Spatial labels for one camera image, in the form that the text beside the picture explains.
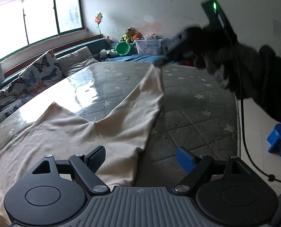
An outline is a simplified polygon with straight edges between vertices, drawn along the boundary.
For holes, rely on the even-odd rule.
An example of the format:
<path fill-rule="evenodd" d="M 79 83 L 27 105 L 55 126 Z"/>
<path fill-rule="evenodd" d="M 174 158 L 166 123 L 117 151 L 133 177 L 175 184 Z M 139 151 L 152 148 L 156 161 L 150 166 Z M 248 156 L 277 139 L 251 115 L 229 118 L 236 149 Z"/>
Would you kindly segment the teddy bear plush toy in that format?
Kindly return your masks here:
<path fill-rule="evenodd" d="M 120 42 L 132 43 L 134 41 L 134 35 L 136 34 L 136 29 L 133 27 L 129 27 L 125 30 L 125 34 L 120 39 Z"/>

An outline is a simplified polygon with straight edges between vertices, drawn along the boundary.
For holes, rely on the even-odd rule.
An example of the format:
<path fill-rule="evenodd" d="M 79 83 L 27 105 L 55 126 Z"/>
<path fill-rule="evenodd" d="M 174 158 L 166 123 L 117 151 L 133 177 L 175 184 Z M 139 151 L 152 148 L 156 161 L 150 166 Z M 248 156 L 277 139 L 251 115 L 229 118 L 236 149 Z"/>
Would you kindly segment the grey plush toy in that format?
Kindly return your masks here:
<path fill-rule="evenodd" d="M 102 49 L 99 55 L 101 61 L 104 61 L 108 58 L 116 58 L 118 56 L 115 49 L 110 49 L 110 50 Z"/>

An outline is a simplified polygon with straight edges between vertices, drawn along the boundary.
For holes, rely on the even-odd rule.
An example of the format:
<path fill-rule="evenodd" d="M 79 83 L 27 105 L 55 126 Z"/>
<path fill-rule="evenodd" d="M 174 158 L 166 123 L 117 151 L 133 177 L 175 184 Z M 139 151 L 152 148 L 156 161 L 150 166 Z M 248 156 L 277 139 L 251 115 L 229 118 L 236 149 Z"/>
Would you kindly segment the beige cushion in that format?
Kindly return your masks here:
<path fill-rule="evenodd" d="M 69 77 L 83 68 L 99 62 L 93 57 L 87 46 L 64 55 L 57 60 L 64 77 Z"/>

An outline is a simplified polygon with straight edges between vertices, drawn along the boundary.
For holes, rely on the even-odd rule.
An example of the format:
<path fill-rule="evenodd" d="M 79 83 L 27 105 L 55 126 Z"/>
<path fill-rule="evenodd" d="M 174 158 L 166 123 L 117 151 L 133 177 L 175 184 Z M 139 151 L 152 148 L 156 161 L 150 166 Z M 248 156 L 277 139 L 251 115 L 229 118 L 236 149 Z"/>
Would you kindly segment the green plastic basin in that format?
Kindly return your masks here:
<path fill-rule="evenodd" d="M 128 55 L 131 51 L 131 45 L 127 42 L 119 42 L 115 46 L 115 51 L 119 56 Z"/>

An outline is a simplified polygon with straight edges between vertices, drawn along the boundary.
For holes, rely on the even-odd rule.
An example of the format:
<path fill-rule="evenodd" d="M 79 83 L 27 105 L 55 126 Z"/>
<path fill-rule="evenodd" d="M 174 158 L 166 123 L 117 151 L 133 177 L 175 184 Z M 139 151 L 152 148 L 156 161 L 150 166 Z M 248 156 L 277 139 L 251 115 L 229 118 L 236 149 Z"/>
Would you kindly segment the clear plastic storage box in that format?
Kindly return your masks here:
<path fill-rule="evenodd" d="M 136 40 L 135 46 L 140 55 L 161 55 L 163 54 L 164 39 L 158 40 Z"/>

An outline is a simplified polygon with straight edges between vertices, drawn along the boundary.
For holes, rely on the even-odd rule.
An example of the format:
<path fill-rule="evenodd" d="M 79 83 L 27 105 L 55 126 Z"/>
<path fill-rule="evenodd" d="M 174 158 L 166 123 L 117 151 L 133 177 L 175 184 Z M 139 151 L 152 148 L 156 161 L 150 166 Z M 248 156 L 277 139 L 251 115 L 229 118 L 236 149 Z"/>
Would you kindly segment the quilted grey star table cover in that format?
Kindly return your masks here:
<path fill-rule="evenodd" d="M 0 150 L 31 126 L 52 103 L 75 113 L 82 122 L 105 129 L 119 104 L 149 69 L 148 63 L 95 63 L 28 101 L 0 124 Z M 137 160 L 126 169 L 136 186 L 173 186 L 183 176 L 175 151 L 224 160 L 238 153 L 235 97 L 221 89 L 205 70 L 179 65 L 162 68 L 165 94 L 161 111 Z"/>

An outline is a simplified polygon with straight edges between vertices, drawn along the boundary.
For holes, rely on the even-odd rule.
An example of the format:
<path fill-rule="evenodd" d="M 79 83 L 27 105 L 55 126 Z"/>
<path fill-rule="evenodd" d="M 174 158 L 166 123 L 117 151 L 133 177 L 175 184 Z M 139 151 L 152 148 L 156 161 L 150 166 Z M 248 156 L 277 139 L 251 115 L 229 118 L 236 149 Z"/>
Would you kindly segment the blue plastic stool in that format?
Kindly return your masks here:
<path fill-rule="evenodd" d="M 281 124 L 276 124 L 267 138 L 270 147 L 269 153 L 279 154 L 281 156 Z"/>

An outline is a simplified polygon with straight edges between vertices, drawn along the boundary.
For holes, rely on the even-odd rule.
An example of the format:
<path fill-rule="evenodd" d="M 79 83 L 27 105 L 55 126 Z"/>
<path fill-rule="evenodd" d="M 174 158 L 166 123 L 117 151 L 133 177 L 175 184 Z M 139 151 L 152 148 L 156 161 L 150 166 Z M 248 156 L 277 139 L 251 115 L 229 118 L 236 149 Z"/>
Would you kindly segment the orange plush toy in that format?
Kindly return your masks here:
<path fill-rule="evenodd" d="M 142 34 L 140 32 L 134 34 L 133 40 L 141 40 L 142 39 Z"/>

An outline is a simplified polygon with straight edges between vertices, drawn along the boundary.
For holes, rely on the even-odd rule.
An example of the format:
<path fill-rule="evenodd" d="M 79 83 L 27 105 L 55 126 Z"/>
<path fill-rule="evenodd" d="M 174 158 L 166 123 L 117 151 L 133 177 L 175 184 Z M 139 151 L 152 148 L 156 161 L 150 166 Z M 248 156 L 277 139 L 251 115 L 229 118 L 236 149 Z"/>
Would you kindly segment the blue bench mattress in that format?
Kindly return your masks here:
<path fill-rule="evenodd" d="M 105 61 L 117 61 L 117 62 L 144 62 L 144 63 L 154 63 L 158 59 L 162 59 L 161 55 L 126 55 L 116 58 L 107 58 Z"/>

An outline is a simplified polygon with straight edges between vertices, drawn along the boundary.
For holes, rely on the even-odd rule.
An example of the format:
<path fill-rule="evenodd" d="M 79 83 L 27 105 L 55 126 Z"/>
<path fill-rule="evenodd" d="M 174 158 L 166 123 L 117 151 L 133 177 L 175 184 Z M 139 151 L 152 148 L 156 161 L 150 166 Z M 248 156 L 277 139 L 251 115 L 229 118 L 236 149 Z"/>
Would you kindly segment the colourful pinwheel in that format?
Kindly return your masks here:
<path fill-rule="evenodd" d="M 99 11 L 98 13 L 97 13 L 97 15 L 95 15 L 95 19 L 94 19 L 94 21 L 95 21 L 95 23 L 97 24 L 97 29 L 99 30 L 99 34 L 100 34 L 100 36 L 102 36 L 102 33 L 101 33 L 101 30 L 100 30 L 100 23 L 102 22 L 102 19 L 103 19 L 103 15 L 102 15 L 102 13 Z"/>

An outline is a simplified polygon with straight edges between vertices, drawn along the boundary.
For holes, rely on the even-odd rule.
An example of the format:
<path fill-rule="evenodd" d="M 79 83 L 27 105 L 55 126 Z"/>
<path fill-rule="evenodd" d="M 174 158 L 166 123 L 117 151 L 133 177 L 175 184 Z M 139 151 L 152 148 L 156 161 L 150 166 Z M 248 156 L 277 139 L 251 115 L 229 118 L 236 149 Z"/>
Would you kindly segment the long butterfly print cushion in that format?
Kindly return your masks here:
<path fill-rule="evenodd" d="M 0 123 L 33 98 L 19 77 L 0 90 Z"/>

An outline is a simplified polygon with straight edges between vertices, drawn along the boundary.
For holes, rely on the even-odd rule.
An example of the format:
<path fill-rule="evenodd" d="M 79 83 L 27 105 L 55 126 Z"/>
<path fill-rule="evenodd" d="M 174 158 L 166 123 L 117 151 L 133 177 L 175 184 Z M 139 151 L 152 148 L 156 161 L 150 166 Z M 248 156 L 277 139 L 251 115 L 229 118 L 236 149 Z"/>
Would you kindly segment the cream sweatshirt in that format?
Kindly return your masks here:
<path fill-rule="evenodd" d="M 99 178 L 110 188 L 131 186 L 164 96 L 161 68 L 150 66 L 131 93 L 104 119 L 89 122 L 56 103 L 0 150 L 0 226 L 9 226 L 4 196 L 45 155 L 65 159 L 99 145 L 106 160 Z"/>

